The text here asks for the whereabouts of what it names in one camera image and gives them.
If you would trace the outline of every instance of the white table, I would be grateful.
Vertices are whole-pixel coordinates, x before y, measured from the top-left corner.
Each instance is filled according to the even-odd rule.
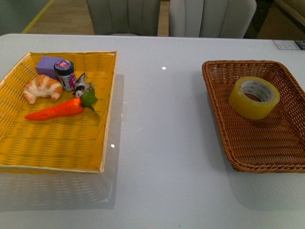
[[[0,37],[0,79],[27,52],[111,50],[105,172],[0,173],[0,228],[304,228],[305,174],[233,170],[201,71],[207,60],[273,60],[305,89],[304,51],[267,40],[12,34]]]

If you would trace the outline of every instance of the woven pattern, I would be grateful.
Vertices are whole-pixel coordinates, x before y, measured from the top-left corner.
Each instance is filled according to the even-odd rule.
[[[305,172],[305,93],[281,63],[207,61],[203,77],[224,152],[237,171]],[[239,78],[255,76],[272,83],[280,102],[263,119],[238,115],[228,104]]]
[[[43,55],[62,57],[74,63],[76,77],[88,74],[98,102],[96,111],[46,121],[30,121],[25,115],[72,99],[64,91],[61,98],[38,98],[28,104],[23,88],[36,75],[35,66]],[[103,171],[116,52],[28,53],[0,83],[0,170],[10,172]]]

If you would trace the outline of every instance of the green leaf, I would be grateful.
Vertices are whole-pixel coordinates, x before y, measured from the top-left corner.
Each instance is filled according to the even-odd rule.
[[[88,92],[82,94],[81,105],[83,107],[88,107],[94,111],[92,104],[97,102],[97,98],[95,97],[95,89],[92,88]]]

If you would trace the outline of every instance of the orange carrot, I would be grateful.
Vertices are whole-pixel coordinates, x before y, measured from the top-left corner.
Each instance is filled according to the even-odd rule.
[[[92,110],[92,103],[95,103],[97,98],[94,96],[94,89],[83,94],[83,98],[73,98],[57,106],[53,106],[25,116],[29,120],[47,120],[62,116],[78,115],[84,111],[84,107],[89,107]]]
[[[80,98],[70,99],[62,104],[53,106],[25,116],[29,120],[47,120],[62,116],[78,115],[84,111]]]

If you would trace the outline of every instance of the croissant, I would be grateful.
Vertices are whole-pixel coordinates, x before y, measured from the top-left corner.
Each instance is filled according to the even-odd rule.
[[[23,89],[23,97],[30,104],[35,103],[38,97],[50,96],[52,101],[56,101],[60,98],[61,94],[61,83],[47,75],[37,75]]]

